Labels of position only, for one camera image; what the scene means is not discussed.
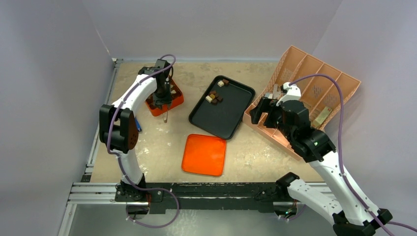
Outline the pink metal tongs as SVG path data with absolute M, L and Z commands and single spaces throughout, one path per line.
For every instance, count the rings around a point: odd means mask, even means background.
M 170 87 L 170 82 L 166 82 L 165 83 L 165 95 L 164 95 L 164 99 L 163 99 L 163 104 L 162 104 L 162 108 L 166 108 L 166 111 L 163 113 L 162 118 L 163 118 L 163 122 L 167 123 L 168 121 L 168 110 L 169 110 L 169 106 L 171 104 L 171 87 Z

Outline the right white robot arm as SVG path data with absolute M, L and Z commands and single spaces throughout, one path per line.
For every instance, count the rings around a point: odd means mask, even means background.
M 393 219 L 388 209 L 377 207 L 343 167 L 328 135 L 311 126 L 309 110 L 301 101 L 261 98 L 250 112 L 252 124 L 267 113 L 264 126 L 276 128 L 291 148 L 325 181 L 334 195 L 310 189 L 299 176 L 289 172 L 277 182 L 276 193 L 282 200 L 293 198 L 320 214 L 338 236 L 372 236 Z

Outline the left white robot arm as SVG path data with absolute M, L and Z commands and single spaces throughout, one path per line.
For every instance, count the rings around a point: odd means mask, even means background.
M 149 97 L 158 109 L 171 106 L 170 72 L 174 63 L 165 58 L 162 56 L 154 66 L 141 69 L 133 84 L 117 101 L 99 109 L 99 139 L 107 152 L 115 156 L 121 170 L 117 191 L 134 201 L 141 201 L 149 191 L 134 150 L 139 137 L 135 113 Z

